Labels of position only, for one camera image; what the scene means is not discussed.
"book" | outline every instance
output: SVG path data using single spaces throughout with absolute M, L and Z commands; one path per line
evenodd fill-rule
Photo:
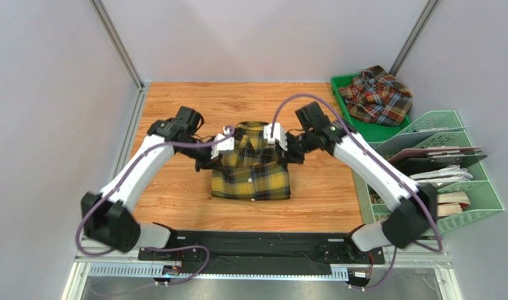
M 437 198 L 437 203 L 447 204 L 447 203 L 459 203 L 461 208 L 466 208 L 470 205 L 470 199 L 465 192 L 450 192 L 447 194 L 439 194 Z
M 453 216 L 462 213 L 459 203 L 446 203 L 437 206 L 437 217 Z

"wooden surface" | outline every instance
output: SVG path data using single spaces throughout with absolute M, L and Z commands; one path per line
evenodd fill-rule
M 180 106 L 199 111 L 206 120 L 198 135 L 222 132 L 224 125 L 255 120 L 270 122 L 278 105 L 296 93 L 312 93 L 336 106 L 328 83 L 295 82 L 155 82 L 150 87 L 132 155 L 157 119 L 172 118 Z M 278 122 L 286 130 L 301 128 L 294 111 L 313 101 L 289 103 Z M 334 119 L 331 113 L 324 112 Z M 175 155 L 143 192 L 134 215 L 175 229 L 348 232 L 362 224 L 351 169 L 320 150 L 303 165 L 289 165 L 291 199 L 227 200 L 211 197 L 211 171 L 194 170 L 194 160 Z

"green tray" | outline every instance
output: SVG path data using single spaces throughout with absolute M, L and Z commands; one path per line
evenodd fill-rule
M 348 113 L 348 110 L 344 105 L 344 101 L 342 100 L 341 95 L 339 94 L 339 88 L 341 87 L 344 88 L 350 85 L 352 83 L 352 78 L 358 75 L 359 74 L 351 74 L 345 76 L 332 77 L 331 89 L 333 90 L 333 96 L 335 96 L 335 100 L 337 101 L 337 104 L 341 109 L 341 112 L 343 114 L 342 117 L 350 124 L 352 124 L 357 129 L 357 131 L 359 131 L 359 133 L 361 133 L 365 141 L 369 143 L 386 141 L 391 137 L 393 137 L 394 135 L 396 135 L 399 131 L 407 127 L 411 123 L 411 120 L 406 115 L 402 123 L 398 126 L 381 126 L 373 123 L 365 123 L 358 119 L 350 117 L 350 114 Z

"plaid shirt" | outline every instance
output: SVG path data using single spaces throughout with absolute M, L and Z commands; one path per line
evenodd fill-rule
M 237 125 L 234 152 L 221 155 L 222 171 L 213 170 L 211 196 L 228 199 L 281 200 L 291 197 L 287 163 L 278 161 L 263 139 L 266 122 Z
M 380 66 L 363 70 L 339 94 L 350 116 L 365 123 L 399 125 L 412 105 L 411 92 Z

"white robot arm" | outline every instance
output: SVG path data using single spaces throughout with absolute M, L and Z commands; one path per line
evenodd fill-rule
M 138 223 L 132 213 L 152 178 L 176 152 L 196 159 L 197 169 L 212 169 L 218 165 L 218 154 L 233 150 L 232 132 L 227 127 L 224 133 L 228 136 L 217 134 L 213 142 L 206 143 L 212 147 L 200 147 L 202 141 L 191 136 L 203 120 L 195 110 L 181 107 L 175 118 L 156 121 L 124 169 L 98 194 L 88 192 L 82 198 L 84 234 L 121 252 L 134 247 L 166 247 L 174 230 L 161 224 Z
M 437 190 L 434 186 L 417 184 L 409 179 L 375 152 L 349 123 L 345 122 L 345 125 L 351 136 L 338 121 L 330 122 L 318 103 L 310 103 L 297 110 L 296 114 L 305 131 L 303 134 L 290 135 L 275 123 L 272 136 L 270 124 L 264 130 L 267 142 L 280 145 L 281 156 L 294 163 L 303 162 L 304 154 L 315 149 L 327 151 L 364 178 L 392 212 L 386 221 L 359 226 L 347 235 L 345 242 L 350 257 L 363 258 L 365 252 L 376 247 L 394 245 L 405 248 L 429 229 L 430 222 L 412 194 L 419 197 L 435 221 Z M 405 186 L 389 173 L 397 176 Z

